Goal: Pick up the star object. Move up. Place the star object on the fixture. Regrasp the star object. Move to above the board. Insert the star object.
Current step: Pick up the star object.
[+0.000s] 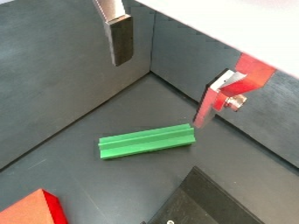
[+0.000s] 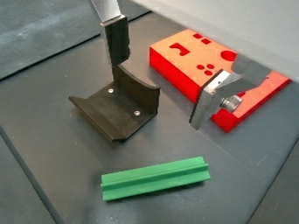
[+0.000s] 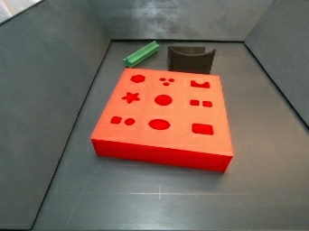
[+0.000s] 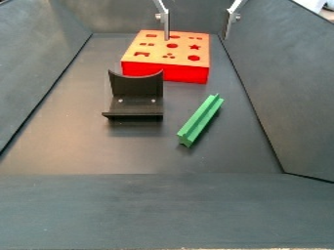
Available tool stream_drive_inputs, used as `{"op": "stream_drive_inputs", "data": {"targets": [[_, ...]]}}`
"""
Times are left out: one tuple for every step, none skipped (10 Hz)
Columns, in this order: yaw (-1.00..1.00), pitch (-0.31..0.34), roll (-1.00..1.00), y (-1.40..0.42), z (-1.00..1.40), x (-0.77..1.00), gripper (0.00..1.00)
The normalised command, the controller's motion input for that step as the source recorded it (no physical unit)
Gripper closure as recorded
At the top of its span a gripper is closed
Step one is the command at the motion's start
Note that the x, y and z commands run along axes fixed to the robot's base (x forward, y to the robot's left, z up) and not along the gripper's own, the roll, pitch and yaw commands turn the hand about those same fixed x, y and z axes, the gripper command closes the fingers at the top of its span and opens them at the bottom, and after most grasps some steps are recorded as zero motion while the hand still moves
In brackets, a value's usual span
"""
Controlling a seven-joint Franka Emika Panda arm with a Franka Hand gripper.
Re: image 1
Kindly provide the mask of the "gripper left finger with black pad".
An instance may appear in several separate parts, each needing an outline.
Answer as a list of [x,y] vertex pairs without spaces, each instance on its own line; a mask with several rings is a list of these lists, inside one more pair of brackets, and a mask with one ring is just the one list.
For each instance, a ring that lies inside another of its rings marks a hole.
[[103,19],[113,64],[119,67],[134,56],[134,18],[122,0],[92,0]]

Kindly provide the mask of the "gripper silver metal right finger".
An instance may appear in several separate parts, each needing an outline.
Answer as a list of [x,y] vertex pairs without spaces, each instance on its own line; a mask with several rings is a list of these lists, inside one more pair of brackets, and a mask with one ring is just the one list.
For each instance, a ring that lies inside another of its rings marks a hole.
[[275,71],[267,63],[242,53],[235,69],[226,69],[207,85],[194,125],[202,128],[213,111],[221,112],[225,108],[238,111],[247,101],[245,93],[261,89]]

